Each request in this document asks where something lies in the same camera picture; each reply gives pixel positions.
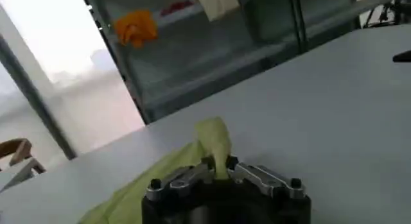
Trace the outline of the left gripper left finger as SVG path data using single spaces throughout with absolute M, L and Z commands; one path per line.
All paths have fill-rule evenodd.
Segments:
M 153 178 L 146 188 L 148 200 L 158 202 L 165 199 L 170 192 L 186 196 L 199 182 L 210 183 L 215 175 L 215 161 L 212 156 L 203 157 L 196 166 L 182 166 L 164 178 Z

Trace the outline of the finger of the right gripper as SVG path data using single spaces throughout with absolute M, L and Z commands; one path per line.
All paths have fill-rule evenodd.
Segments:
M 398 53 L 392 57 L 393 62 L 410 63 L 411 62 L 411 50 Z

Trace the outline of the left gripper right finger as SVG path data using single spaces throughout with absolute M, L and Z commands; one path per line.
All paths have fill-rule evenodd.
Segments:
M 306 196 L 305 186 L 299 178 L 286 178 L 264 166 L 252 166 L 230 155 L 225 165 L 229 177 L 235 182 L 247 181 L 255 185 L 265 196 L 274 198 L 281 193 L 291 199 L 303 199 Z

